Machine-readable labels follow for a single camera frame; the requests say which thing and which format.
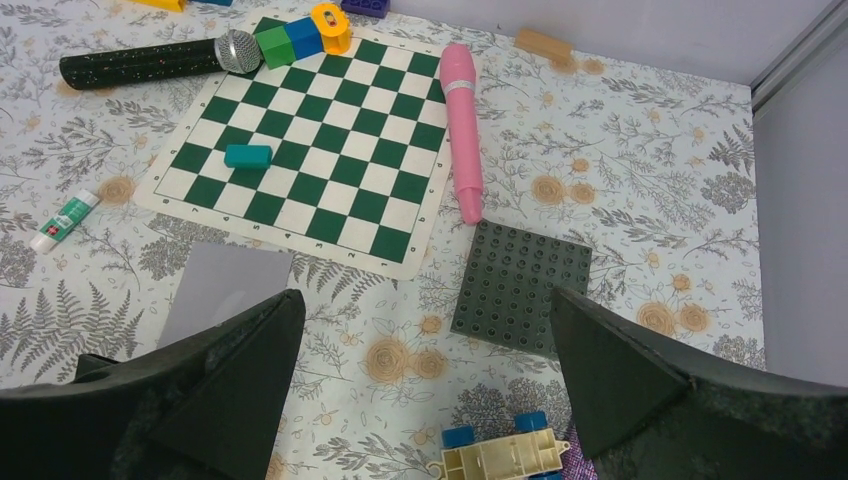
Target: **glue stick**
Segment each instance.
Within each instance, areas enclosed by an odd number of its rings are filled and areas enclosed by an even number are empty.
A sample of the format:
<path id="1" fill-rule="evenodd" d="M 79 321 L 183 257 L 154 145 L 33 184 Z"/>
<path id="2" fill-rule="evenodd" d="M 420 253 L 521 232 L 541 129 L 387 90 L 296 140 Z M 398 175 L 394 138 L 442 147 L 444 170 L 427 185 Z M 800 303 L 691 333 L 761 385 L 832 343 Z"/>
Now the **glue stick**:
<path id="1" fill-rule="evenodd" d="M 48 253 L 53 250 L 53 247 L 71 233 L 71 230 L 79 225 L 99 201 L 97 195 L 88 190 L 80 191 L 38 230 L 35 238 L 29 242 L 29 247 L 38 253 Z"/>

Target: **purple fabric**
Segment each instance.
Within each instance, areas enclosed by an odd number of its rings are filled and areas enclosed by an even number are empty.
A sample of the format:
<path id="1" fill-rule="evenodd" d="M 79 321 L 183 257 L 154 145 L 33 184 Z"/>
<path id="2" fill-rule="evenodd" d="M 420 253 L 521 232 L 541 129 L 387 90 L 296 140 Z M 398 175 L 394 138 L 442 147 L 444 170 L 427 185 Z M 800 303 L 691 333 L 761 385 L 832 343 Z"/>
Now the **purple fabric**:
<path id="1" fill-rule="evenodd" d="M 598 474 L 595 473 L 592 461 L 583 457 L 574 423 L 571 423 L 565 431 L 565 439 L 571 443 L 571 448 L 561 457 L 563 480 L 597 480 Z"/>

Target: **microphone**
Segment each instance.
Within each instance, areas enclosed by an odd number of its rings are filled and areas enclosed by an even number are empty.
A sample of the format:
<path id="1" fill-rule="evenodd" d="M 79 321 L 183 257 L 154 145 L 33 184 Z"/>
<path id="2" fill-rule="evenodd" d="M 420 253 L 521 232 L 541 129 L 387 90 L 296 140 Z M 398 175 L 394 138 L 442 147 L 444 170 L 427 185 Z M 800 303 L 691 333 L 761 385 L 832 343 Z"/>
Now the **microphone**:
<path id="1" fill-rule="evenodd" d="M 468 225 L 483 219 L 483 167 L 474 107 L 476 78 L 468 47 L 458 44 L 446 47 L 439 61 L 439 82 L 448 107 L 454 192 L 462 220 Z"/>
<path id="2" fill-rule="evenodd" d="M 96 90 L 190 75 L 259 68 L 262 52 L 253 35 L 230 30 L 220 38 L 62 57 L 59 71 L 76 90 Z"/>

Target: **white wall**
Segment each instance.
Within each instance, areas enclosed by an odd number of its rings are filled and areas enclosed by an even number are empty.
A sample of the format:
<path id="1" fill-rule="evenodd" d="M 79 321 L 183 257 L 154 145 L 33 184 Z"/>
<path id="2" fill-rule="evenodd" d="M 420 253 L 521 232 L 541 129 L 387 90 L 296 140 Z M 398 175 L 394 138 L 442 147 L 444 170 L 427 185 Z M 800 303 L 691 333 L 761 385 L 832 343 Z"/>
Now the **white wall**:
<path id="1" fill-rule="evenodd" d="M 754 125 L 767 366 L 841 386 L 848 386 L 847 82 L 843 44 Z"/>
<path id="2" fill-rule="evenodd" d="M 394 0 L 391 10 L 749 85 L 831 0 Z"/>

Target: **gray paper card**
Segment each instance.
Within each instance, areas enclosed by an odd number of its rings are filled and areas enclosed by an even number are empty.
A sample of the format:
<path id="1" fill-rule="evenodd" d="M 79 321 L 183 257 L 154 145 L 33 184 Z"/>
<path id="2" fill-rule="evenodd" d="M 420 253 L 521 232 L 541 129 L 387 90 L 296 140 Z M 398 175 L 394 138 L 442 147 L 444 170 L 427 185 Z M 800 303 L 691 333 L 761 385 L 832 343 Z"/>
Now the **gray paper card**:
<path id="1" fill-rule="evenodd" d="M 291 262 L 288 253 L 195 243 L 158 348 L 214 327 L 282 292 Z"/>

